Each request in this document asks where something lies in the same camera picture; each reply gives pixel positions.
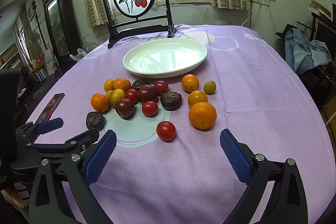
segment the power socket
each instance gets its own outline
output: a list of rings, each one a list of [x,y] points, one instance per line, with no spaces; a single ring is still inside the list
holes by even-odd
[[[254,3],[260,3],[261,5],[269,6],[269,0],[252,0]]]

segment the blue textured pad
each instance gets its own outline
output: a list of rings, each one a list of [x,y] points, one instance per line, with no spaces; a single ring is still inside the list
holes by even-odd
[[[230,135],[223,130],[220,134],[220,146],[229,160],[240,182],[247,186],[252,182],[251,166]]]
[[[46,134],[48,132],[54,131],[56,129],[59,129],[63,126],[63,120],[62,118],[56,118],[52,119],[43,123],[40,123],[38,127],[36,128],[36,132],[38,134]]]
[[[108,134],[109,135],[97,148],[96,152],[85,166],[84,182],[88,187],[91,183],[97,182],[101,172],[117,145],[117,136],[115,132],[110,131]]]

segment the purple tablecloth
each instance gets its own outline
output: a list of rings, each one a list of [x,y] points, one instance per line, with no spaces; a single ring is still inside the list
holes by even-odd
[[[239,182],[223,153],[219,135],[229,128],[239,142],[269,160],[297,162],[308,203],[309,223],[315,223],[335,194],[335,160],[329,136],[312,98],[285,61],[254,31],[239,26],[177,26],[175,37],[202,42],[206,60],[194,71],[202,88],[217,83],[209,102],[217,121],[208,132],[188,120],[188,94],[182,76],[167,79],[170,90],[182,93],[178,111],[160,110],[156,118],[139,115],[128,123],[112,109],[107,127],[118,145],[97,183],[90,189],[115,223],[223,223],[246,185]],[[164,33],[123,39],[107,50],[107,42],[90,52],[50,90],[31,115],[38,115],[55,93],[66,95],[52,115],[63,128],[40,136],[38,143],[63,143],[86,130],[91,96],[104,93],[106,79],[136,80],[122,65],[133,47]],[[165,143],[156,137],[161,120],[175,124],[177,137]],[[273,184],[269,183],[253,221],[260,219]],[[65,186],[78,221],[83,217]]]

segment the plate rim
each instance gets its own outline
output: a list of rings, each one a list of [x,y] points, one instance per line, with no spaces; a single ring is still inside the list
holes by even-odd
[[[190,41],[196,42],[196,43],[202,45],[202,47],[203,47],[203,48],[205,49],[205,51],[206,51],[206,54],[204,55],[204,57],[203,57],[199,62],[197,62],[197,63],[195,63],[195,64],[193,64],[193,65],[191,65],[191,66],[188,66],[188,67],[185,67],[185,68],[182,68],[182,69],[173,70],[173,71],[156,72],[156,73],[146,73],[146,72],[140,72],[140,71],[136,71],[136,70],[131,70],[131,69],[129,69],[129,68],[126,67],[126,65],[125,65],[125,58],[126,58],[126,56],[129,54],[129,52],[131,52],[131,51],[134,50],[135,48],[140,47],[140,46],[144,45],[145,43],[147,44],[147,43],[150,43],[150,42],[156,42],[156,41],[159,41],[159,40],[166,40],[166,39],[171,39],[171,38],[174,38],[174,39],[184,39],[184,40],[190,40]],[[203,43],[198,42],[198,41],[193,40],[193,39],[189,39],[189,38],[183,38],[183,37],[166,37],[166,38],[161,38],[161,39],[150,40],[150,41],[147,41],[147,42],[145,42],[145,43],[140,44],[140,45],[138,45],[138,46],[135,46],[134,48],[130,49],[130,50],[125,54],[125,56],[124,56],[124,58],[123,58],[123,65],[124,65],[124,68],[125,68],[126,70],[128,70],[129,72],[131,72],[131,73],[137,73],[137,74],[141,74],[141,75],[166,75],[166,74],[169,74],[169,73],[172,73],[172,72],[179,72],[179,71],[182,71],[182,70],[186,70],[186,69],[188,69],[188,68],[191,68],[191,67],[193,67],[194,65],[196,65],[196,64],[198,64],[198,63],[202,63],[202,62],[206,59],[206,57],[208,56],[208,49],[207,49],[207,47],[206,47]]]

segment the black wooden frame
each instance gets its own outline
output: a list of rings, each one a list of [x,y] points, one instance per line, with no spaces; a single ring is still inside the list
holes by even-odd
[[[142,19],[136,18],[135,20],[115,25],[114,21],[112,20],[111,14],[110,14],[108,1],[103,0],[106,16],[108,19],[107,27],[110,33],[108,48],[112,48],[113,45],[117,43],[120,39],[125,38],[125,37],[131,37],[133,35],[168,31],[167,37],[172,37],[176,32],[176,28],[173,23],[169,0],[165,0],[165,2],[166,2],[166,14],[163,16],[148,17],[148,18],[142,18]],[[145,27],[140,27],[140,28],[128,29],[128,30],[124,30],[121,32],[117,31],[118,27],[127,26],[127,25],[131,25],[134,23],[150,21],[150,20],[163,19],[163,18],[167,19],[168,25],[165,25],[165,26],[150,25],[150,26],[145,26]]]
[[[55,38],[53,36],[53,31],[50,25],[49,13],[48,13],[48,5],[53,0],[42,0],[43,8],[44,8],[44,18],[47,25],[47,30],[49,33],[49,38],[51,40],[51,45],[53,48],[53,52],[58,60],[59,66],[63,72],[70,69],[74,64],[69,54],[76,55],[77,49],[81,48],[81,41],[79,38],[77,23],[74,15],[74,8],[72,0],[57,0],[59,17],[62,25],[63,34],[66,40],[66,44],[68,46],[69,54],[60,56],[58,53],[58,49],[55,43]]]

